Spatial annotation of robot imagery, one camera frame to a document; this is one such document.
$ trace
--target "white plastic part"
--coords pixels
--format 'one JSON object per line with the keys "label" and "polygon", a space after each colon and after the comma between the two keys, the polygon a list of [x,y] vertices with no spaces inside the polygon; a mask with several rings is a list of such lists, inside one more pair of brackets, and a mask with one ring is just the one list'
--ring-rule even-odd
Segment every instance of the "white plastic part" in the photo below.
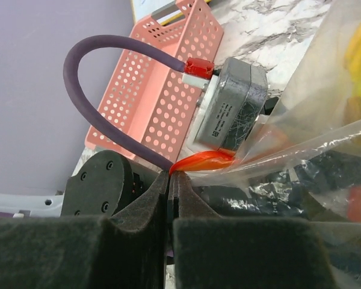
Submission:
{"label": "white plastic part", "polygon": [[201,143],[196,142],[195,139],[196,139],[197,133],[202,125],[203,119],[205,118],[205,114],[210,107],[210,103],[211,103],[212,97],[214,95],[215,89],[217,88],[217,85],[218,85],[218,76],[213,75],[212,78],[210,79],[206,93],[199,106],[197,116],[194,120],[194,123],[192,124],[190,133],[186,140],[186,147],[189,150],[191,150],[194,154],[196,154],[197,152],[211,151],[211,148],[209,148],[208,146],[205,146]]}
{"label": "white plastic part", "polygon": [[0,194],[0,213],[23,214],[30,217],[60,217],[62,196],[21,196]]}
{"label": "white plastic part", "polygon": [[199,89],[204,89],[205,86],[209,84],[210,80],[198,76],[190,75],[187,73],[183,73],[182,82],[194,87],[198,87]]}
{"label": "white plastic part", "polygon": [[16,213],[16,214],[13,214],[13,217],[12,217],[12,218],[22,219],[22,218],[24,218],[24,214],[22,214],[22,213]]}

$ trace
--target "purple wall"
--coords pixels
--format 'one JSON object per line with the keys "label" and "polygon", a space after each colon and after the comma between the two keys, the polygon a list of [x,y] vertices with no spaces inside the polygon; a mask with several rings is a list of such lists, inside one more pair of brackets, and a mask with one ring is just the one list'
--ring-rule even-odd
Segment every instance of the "purple wall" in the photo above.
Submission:
{"label": "purple wall", "polygon": [[[85,37],[132,26],[128,0],[0,0],[0,193],[64,190],[89,127],[64,89],[64,58]],[[120,53],[95,51],[81,64],[95,107]]]}

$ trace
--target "screw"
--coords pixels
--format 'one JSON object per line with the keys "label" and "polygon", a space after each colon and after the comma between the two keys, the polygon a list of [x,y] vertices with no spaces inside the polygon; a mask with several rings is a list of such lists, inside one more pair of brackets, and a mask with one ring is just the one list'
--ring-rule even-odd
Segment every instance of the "screw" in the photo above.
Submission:
{"label": "screw", "polygon": [[105,213],[108,211],[108,207],[109,207],[109,203],[108,202],[104,202],[102,205],[102,212]]}
{"label": "screw", "polygon": [[82,173],[82,175],[80,176],[80,180],[84,181],[86,176],[87,176],[86,172]]}
{"label": "screw", "polygon": [[107,169],[107,170],[111,170],[111,169],[113,168],[113,166],[114,166],[114,162],[113,162],[113,161],[109,161],[109,162],[107,163],[106,169]]}

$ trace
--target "orange tube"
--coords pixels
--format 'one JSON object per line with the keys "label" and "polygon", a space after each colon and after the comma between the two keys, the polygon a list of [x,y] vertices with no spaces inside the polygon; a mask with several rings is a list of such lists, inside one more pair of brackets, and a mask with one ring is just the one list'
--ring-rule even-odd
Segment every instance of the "orange tube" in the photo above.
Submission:
{"label": "orange tube", "polygon": [[206,151],[191,155],[174,163],[170,169],[170,175],[177,171],[198,172],[201,170],[217,170],[230,166],[234,157],[224,152]]}

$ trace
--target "red connector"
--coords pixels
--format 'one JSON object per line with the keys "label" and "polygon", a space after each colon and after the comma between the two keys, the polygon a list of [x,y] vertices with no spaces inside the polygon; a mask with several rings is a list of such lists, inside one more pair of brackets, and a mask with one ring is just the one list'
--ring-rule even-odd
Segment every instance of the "red connector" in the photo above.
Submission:
{"label": "red connector", "polygon": [[214,63],[200,58],[190,57],[186,61],[185,73],[201,77],[204,79],[211,79],[214,71]]}

